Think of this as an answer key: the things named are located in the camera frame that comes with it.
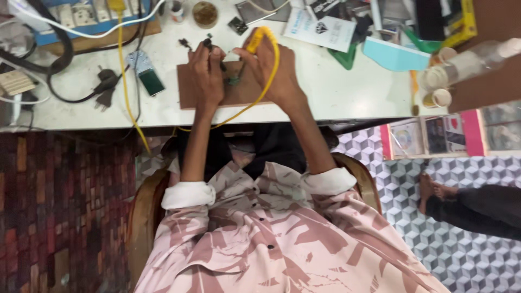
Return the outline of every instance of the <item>hand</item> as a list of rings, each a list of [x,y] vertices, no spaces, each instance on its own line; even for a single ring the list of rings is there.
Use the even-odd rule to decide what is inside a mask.
[[[245,48],[248,46],[255,30],[244,42],[243,48],[235,48],[233,52],[241,56],[254,73],[255,79],[264,88],[271,75],[275,63],[275,53],[270,40],[264,36],[261,44],[257,47],[255,56]],[[289,112],[298,111],[302,106],[307,105],[307,99],[299,86],[295,73],[295,53],[293,50],[279,46],[280,62],[279,69],[275,74],[266,98],[277,104],[288,115]]]
[[[188,66],[197,91],[198,109],[215,111],[217,105],[224,99],[225,89],[219,63],[225,56],[226,54],[217,46],[213,46],[210,53],[203,42],[195,52],[188,52]]]

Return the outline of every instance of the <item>plastic bottle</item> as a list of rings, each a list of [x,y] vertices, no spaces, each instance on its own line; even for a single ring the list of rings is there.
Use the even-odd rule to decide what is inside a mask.
[[[521,39],[504,43],[487,41],[423,72],[421,86],[432,92],[503,67],[506,60],[521,53]]]

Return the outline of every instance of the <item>workbench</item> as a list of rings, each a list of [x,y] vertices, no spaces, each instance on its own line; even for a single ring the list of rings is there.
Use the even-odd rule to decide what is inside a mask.
[[[197,1],[191,0],[189,7]],[[240,2],[215,0],[219,19],[215,27],[209,30],[199,28],[191,15],[182,24],[176,24],[168,13],[160,17],[162,32],[145,37],[141,50],[146,52],[163,81],[166,90],[149,97],[143,86],[141,90],[142,127],[191,125],[193,110],[181,110],[179,107],[179,89],[177,82],[177,65],[188,62],[185,47],[178,40],[186,38],[197,47],[208,33],[213,35],[212,42],[229,52],[241,46],[251,32],[251,27],[270,27],[279,43],[295,51],[296,74],[299,84],[307,94],[309,105],[316,120],[347,120],[410,117],[411,113],[411,81],[406,72],[392,72],[382,68],[362,53],[361,46],[356,52],[353,69],[345,70],[326,50],[326,48],[281,36],[286,27],[285,22],[262,20],[254,23],[242,36],[232,31],[227,23],[238,16],[234,4]],[[124,55],[135,50],[137,41],[124,47]],[[54,59],[49,53],[38,52],[31,59],[42,64],[50,64]],[[238,56],[229,53],[225,61],[238,60]],[[98,66],[120,72],[117,50],[84,54],[74,57],[71,65],[53,77],[53,86],[63,97],[71,100],[80,99],[92,92],[99,83]],[[129,97],[134,115],[137,115],[137,96],[134,74],[127,73]],[[44,87],[36,91],[42,98],[46,95]],[[120,81],[113,96],[112,107],[101,112],[95,109],[96,99],[81,104],[67,104],[52,97],[49,101],[35,107],[34,126],[49,130],[61,129],[101,129],[126,128],[132,123],[125,110],[123,86]],[[421,105],[421,98],[416,97]],[[213,123],[219,123],[243,107],[225,107],[217,110]],[[420,115],[444,115],[446,108],[426,109],[420,106]],[[288,121],[287,115],[275,104],[256,105],[230,123],[260,123],[272,121]],[[21,124],[28,125],[28,115],[20,119]]]

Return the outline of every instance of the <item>geometric tile floor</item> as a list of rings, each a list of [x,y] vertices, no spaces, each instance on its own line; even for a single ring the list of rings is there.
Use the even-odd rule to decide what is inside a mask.
[[[451,292],[521,292],[521,241],[464,231],[418,211],[417,177],[423,159],[383,161],[379,127],[339,140],[332,151],[366,165],[376,178],[384,217]],[[447,186],[521,187],[521,157],[433,159],[426,172]]]

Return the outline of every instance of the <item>yellow cable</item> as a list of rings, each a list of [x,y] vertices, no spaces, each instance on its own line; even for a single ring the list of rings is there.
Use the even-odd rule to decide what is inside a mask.
[[[122,15],[121,10],[117,11],[118,13],[118,22],[122,22]],[[148,143],[146,141],[145,135],[141,131],[141,128],[138,126],[138,123],[135,121],[134,116],[132,115],[132,111],[130,110],[130,103],[129,103],[129,93],[127,88],[127,78],[125,76],[125,64],[123,62],[123,27],[119,27],[118,29],[118,52],[119,52],[119,63],[121,65],[121,78],[123,79],[123,91],[125,93],[125,106],[127,107],[127,111],[129,113],[130,119],[132,120],[132,123],[134,124],[136,130],[139,133],[139,136],[141,137],[141,140],[143,140],[143,144],[145,145],[146,151],[148,154],[152,154],[150,151],[150,147],[148,147]]]
[[[273,35],[272,31],[268,27],[259,27],[255,31],[255,34],[246,49],[250,53],[255,53],[255,51],[256,51],[257,47],[259,46],[259,44],[261,43],[261,40],[264,35],[266,35],[268,37],[268,39],[271,41],[271,44],[273,45],[273,52],[275,54],[275,63],[273,65],[273,70],[271,71],[271,74],[268,78],[268,82],[266,83],[266,86],[264,86],[262,93],[260,93],[260,96],[257,98],[257,100],[255,100],[255,102],[251,103],[248,107],[240,110],[237,114],[224,120],[223,122],[217,124],[216,126],[211,127],[210,129],[215,129],[217,127],[223,126],[224,124],[228,123],[229,121],[237,118],[239,115],[244,113],[244,111],[255,106],[258,102],[260,102],[262,100],[262,98],[264,98],[264,95],[266,95],[266,92],[268,91],[269,87],[271,86],[271,83],[273,82],[273,78],[275,77],[275,74],[277,73],[277,70],[279,69],[280,52],[279,52],[279,45],[277,43],[277,39],[275,39],[275,36]],[[179,126],[177,126],[177,128],[182,131],[191,131],[190,129],[185,129],[185,128],[182,128]]]

